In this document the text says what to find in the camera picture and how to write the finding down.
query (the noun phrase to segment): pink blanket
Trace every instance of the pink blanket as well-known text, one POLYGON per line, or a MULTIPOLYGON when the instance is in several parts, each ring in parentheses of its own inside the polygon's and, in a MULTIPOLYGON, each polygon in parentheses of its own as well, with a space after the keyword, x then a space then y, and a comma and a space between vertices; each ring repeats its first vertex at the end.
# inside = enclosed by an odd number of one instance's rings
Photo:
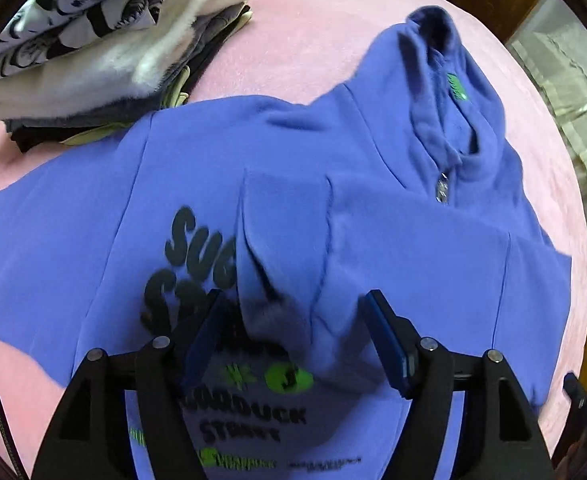
MULTIPOLYGON (((579 370, 587 334, 587 228, 553 119, 515 60, 482 24, 444 0, 253 0, 252 22, 225 45, 192 100, 261 93, 308 103, 351 75, 378 32, 430 4, 451 13, 462 41, 502 98, 507 138, 523 161, 526 194, 555 247, 573 258, 571 313, 540 418, 552 449, 568 410, 562 378, 579 370)), ((39 146, 23 156, 0 123, 0 189, 62 150, 39 146)), ((0 342, 0 394, 30 471, 62 388, 30 358, 0 342)), ((1 439, 0 453, 6 456, 1 439)))

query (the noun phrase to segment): metal bolt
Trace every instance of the metal bolt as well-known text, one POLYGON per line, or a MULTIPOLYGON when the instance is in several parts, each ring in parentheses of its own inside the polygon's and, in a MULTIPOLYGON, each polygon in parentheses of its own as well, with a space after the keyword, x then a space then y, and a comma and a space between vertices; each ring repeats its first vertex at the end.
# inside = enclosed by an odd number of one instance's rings
POLYGON ((154 348, 167 348, 167 346, 170 345, 170 342, 171 340, 167 336, 160 335, 154 339, 154 341, 152 342, 152 346, 154 348))
POLYGON ((87 359, 89 361, 97 361, 102 357, 102 350, 100 348, 93 348, 87 352, 87 359))
POLYGON ((502 353, 500 353, 498 350, 489 350, 489 352, 487 352, 487 357, 494 363, 499 363, 502 361, 502 359, 504 359, 502 353))
POLYGON ((438 348, 438 341, 432 337, 424 337, 420 340, 420 346, 422 346, 422 348, 425 350, 433 352, 436 348, 438 348))

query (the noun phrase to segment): zipper pull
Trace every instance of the zipper pull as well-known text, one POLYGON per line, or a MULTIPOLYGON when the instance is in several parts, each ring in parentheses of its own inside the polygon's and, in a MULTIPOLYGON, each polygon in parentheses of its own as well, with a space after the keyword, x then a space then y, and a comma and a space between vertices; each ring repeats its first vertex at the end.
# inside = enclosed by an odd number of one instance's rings
POLYGON ((440 174, 438 183, 435 186, 435 199, 443 204, 449 201, 449 178, 445 173, 440 174))

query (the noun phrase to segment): stack of folded clothes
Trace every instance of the stack of folded clothes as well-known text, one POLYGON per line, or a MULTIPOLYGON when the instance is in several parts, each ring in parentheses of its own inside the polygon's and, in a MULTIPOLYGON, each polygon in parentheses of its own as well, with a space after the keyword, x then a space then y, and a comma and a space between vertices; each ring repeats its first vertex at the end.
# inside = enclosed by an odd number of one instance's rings
POLYGON ((0 120, 24 152, 183 104, 247 0, 28 0, 0 35, 0 120))

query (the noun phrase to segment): hoodie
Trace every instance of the hoodie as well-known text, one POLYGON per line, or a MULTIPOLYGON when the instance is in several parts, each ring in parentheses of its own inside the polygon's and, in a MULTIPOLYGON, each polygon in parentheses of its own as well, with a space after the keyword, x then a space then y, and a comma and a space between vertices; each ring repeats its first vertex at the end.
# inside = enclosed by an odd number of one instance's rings
MULTIPOLYGON (((523 192, 499 97, 439 7, 381 33, 310 105, 163 110, 0 192, 0 340, 62 385, 90 349, 139 349, 213 287, 237 300, 183 399, 211 479, 381 478, 409 403, 357 314, 373 288, 450 351, 499 349, 541 406, 570 268, 523 192)), ((461 413, 456 394, 438 479, 461 413)), ((134 394, 128 416, 151 479, 134 394)))

